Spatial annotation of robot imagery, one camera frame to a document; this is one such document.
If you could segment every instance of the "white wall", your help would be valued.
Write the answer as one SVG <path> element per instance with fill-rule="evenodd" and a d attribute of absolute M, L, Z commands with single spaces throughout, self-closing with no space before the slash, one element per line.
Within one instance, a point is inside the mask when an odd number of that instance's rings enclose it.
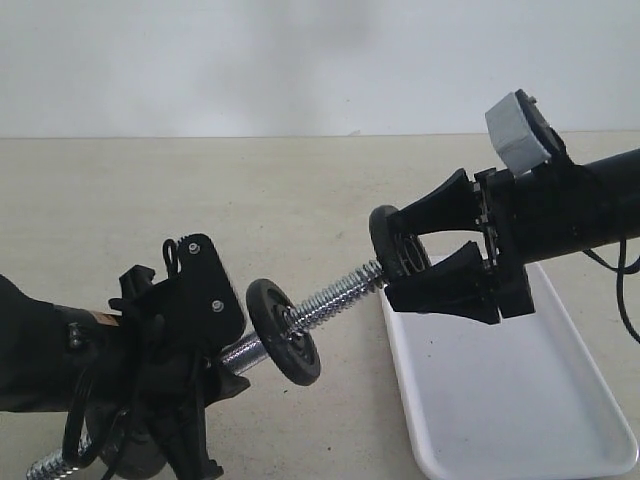
<path fill-rule="evenodd" d="M 0 136 L 640 129 L 638 0 L 0 0 Z"/>

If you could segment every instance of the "white tray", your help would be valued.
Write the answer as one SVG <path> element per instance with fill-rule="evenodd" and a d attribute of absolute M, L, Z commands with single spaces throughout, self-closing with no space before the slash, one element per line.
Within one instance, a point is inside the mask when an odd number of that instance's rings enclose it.
<path fill-rule="evenodd" d="M 487 326 L 383 307 L 414 456 L 431 480 L 579 479 L 628 472 L 633 432 L 553 286 L 537 312 Z"/>

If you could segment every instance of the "black pipe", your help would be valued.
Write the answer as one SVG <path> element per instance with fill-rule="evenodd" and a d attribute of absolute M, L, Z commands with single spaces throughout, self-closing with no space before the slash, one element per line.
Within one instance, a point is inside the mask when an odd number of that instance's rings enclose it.
<path fill-rule="evenodd" d="M 640 236 L 640 149 L 560 172 L 544 166 L 492 192 L 523 263 Z"/>

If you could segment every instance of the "robotic arm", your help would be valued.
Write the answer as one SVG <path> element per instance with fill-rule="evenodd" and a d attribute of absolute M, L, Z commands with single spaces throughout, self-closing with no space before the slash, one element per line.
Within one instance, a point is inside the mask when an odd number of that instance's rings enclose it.
<path fill-rule="evenodd" d="M 0 276 L 0 410 L 68 412 L 61 450 L 27 478 L 63 478 L 98 457 L 104 480 L 152 478 L 166 463 L 179 480 L 218 478 L 205 409 L 246 390 L 242 373 L 269 357 L 292 382 L 312 384 L 321 368 L 309 331 L 376 288 L 396 311 L 492 325 L 535 310 L 526 264 L 583 251 L 617 272 L 621 315 L 640 342 L 622 296 L 624 275 L 640 270 L 625 265 L 626 242 L 640 235 L 640 149 L 576 165 L 522 90 L 486 119 L 507 168 L 458 170 L 411 205 L 376 208 L 375 260 L 297 306 L 272 281 L 254 281 L 245 336 L 240 300 L 202 234 L 165 242 L 165 280 L 140 265 L 122 275 L 115 315 L 33 300 Z M 468 242 L 432 264 L 420 237 L 452 230 L 480 232 L 483 248 Z M 617 266 L 591 250 L 615 242 Z"/>

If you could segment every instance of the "beige table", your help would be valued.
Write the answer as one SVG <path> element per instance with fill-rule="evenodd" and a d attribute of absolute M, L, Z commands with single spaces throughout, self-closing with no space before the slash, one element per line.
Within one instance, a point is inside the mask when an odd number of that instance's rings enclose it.
<path fill-rule="evenodd" d="M 565 138 L 580 163 L 640 146 L 640 132 Z M 241 295 L 269 277 L 302 300 L 372 256 L 372 208 L 403 206 L 458 167 L 499 165 L 483 135 L 0 141 L 0 272 L 35 298 L 106 308 L 130 266 L 163 274 L 165 238 L 204 232 Z M 444 254 L 465 238 L 425 243 Z M 630 255 L 638 250 L 632 243 Z M 613 259 L 615 249 L 605 253 Z M 640 434 L 640 346 L 618 320 L 612 274 L 581 255 L 543 266 Z M 640 324 L 639 287 L 629 280 L 628 308 Z M 264 362 L 247 373 L 250 390 L 208 410 L 209 451 L 223 478 L 422 478 L 378 299 L 315 339 L 323 375 L 312 387 L 290 384 Z M 0 477 L 23 478 L 60 445 L 63 425 L 61 414 L 0 416 Z M 640 478 L 638 470 L 624 478 Z"/>

